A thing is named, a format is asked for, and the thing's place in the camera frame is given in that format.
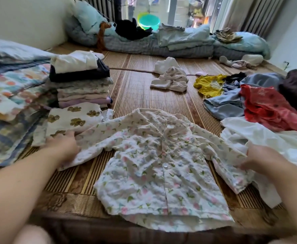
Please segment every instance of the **red patterned garment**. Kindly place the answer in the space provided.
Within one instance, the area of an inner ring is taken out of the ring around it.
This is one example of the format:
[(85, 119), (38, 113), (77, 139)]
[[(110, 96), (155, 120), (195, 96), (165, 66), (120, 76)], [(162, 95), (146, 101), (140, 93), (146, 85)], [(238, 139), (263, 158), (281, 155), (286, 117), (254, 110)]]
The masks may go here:
[(258, 122), (274, 132), (297, 131), (297, 111), (273, 87), (241, 85), (245, 97), (244, 116), (249, 122)]

